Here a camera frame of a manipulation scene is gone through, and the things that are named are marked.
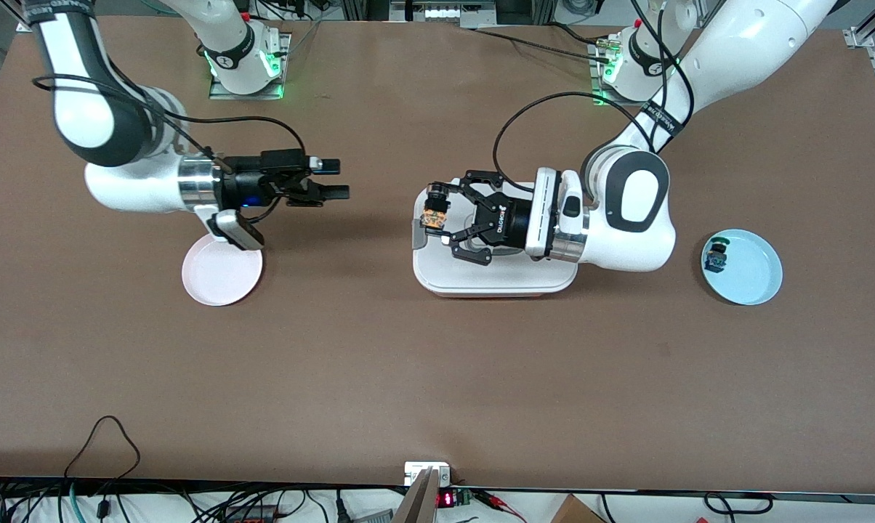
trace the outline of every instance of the brown table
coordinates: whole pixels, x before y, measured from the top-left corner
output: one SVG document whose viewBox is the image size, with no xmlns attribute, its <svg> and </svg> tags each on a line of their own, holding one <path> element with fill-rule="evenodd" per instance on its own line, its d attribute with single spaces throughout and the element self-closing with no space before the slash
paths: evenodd
<svg viewBox="0 0 875 523">
<path fill-rule="evenodd" d="M 875 82 L 838 33 L 667 148 L 666 267 L 584 265 L 556 295 L 454 301 L 412 274 L 415 195 L 491 168 L 515 110 L 588 89 L 581 60 L 443 24 L 324 23 L 284 100 L 210 102 L 181 20 L 102 32 L 192 115 L 285 119 L 309 153 L 342 159 L 353 195 L 279 209 L 258 289 L 196 304 L 179 270 L 201 225 L 92 200 L 29 84 L 33 39 L 16 38 L 0 77 L 0 474 L 61 474 L 112 413 L 144 453 L 136 477 L 395 483 L 405 460 L 440 459 L 471 485 L 875 492 Z M 501 162 L 518 179 L 577 168 L 624 125 L 552 102 L 511 129 Z M 265 123 L 193 132 L 235 155 L 291 146 Z M 728 227 L 780 252 L 769 304 L 703 287 L 695 253 Z M 126 463 L 112 425 L 75 474 Z"/>
</svg>

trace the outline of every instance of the round plate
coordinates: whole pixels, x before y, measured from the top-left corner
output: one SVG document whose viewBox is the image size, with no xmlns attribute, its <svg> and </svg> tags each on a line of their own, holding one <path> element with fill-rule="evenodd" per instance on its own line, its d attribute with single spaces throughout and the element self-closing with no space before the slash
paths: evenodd
<svg viewBox="0 0 875 523">
<path fill-rule="evenodd" d="M 199 304 L 219 307 L 240 301 L 262 274 L 262 251 L 241 251 L 211 235 L 189 248 L 182 262 L 182 284 Z"/>
<path fill-rule="evenodd" d="M 721 272 L 706 268 L 713 244 L 725 244 Z M 760 305 L 770 300 L 783 284 L 783 265 L 777 251 L 764 238 L 743 229 L 716 232 L 703 247 L 700 258 L 703 276 L 709 287 L 722 298 L 740 305 Z"/>
</svg>

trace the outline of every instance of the silver metal band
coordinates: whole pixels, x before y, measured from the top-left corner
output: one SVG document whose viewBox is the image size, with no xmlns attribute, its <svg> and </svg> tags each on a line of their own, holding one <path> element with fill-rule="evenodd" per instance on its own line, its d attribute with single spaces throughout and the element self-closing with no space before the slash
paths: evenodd
<svg viewBox="0 0 875 523">
<path fill-rule="evenodd" d="M 568 235 L 559 229 L 554 231 L 554 242 L 551 244 L 550 259 L 563 259 L 564 262 L 579 262 L 589 238 L 589 208 L 583 208 L 583 229 L 576 235 Z"/>
<path fill-rule="evenodd" d="M 195 206 L 217 205 L 215 169 L 217 166 L 208 158 L 183 158 L 179 163 L 179 194 L 189 211 Z"/>
</svg>

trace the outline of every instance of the gray floor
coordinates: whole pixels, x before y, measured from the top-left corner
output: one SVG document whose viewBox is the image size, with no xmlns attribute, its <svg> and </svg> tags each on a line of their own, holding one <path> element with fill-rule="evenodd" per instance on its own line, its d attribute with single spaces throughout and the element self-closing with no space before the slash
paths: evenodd
<svg viewBox="0 0 875 523">
<path fill-rule="evenodd" d="M 98 0 L 97 9 L 100 14 L 105 15 L 156 14 L 154 9 L 145 6 L 140 0 Z M 875 9 L 875 0 L 852 0 L 843 9 L 827 17 L 822 26 L 830 29 L 847 29 L 863 20 L 872 9 Z M 583 17 L 569 13 L 566 9 L 563 9 L 563 6 L 558 4 L 556 18 L 564 23 L 621 26 L 630 23 L 635 16 L 634 10 L 631 9 L 627 0 L 609 0 L 604 3 L 600 14 L 588 17 L 587 20 L 582 21 L 580 20 Z M 15 26 L 16 20 L 0 6 L 0 46 L 7 48 L 10 40 L 12 40 Z"/>
</svg>

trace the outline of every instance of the light blue plate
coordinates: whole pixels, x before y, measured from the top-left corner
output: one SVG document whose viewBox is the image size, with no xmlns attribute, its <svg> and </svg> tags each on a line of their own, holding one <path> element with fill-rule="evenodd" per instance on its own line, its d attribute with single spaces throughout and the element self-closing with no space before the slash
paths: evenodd
<svg viewBox="0 0 875 523">
<path fill-rule="evenodd" d="M 725 267 L 722 272 L 707 271 L 706 256 L 717 238 L 729 241 Z M 777 251 L 764 238 L 743 229 L 726 229 L 712 235 L 703 247 L 699 264 L 709 287 L 722 298 L 740 305 L 763 304 L 773 298 L 783 284 L 783 265 Z"/>
</svg>

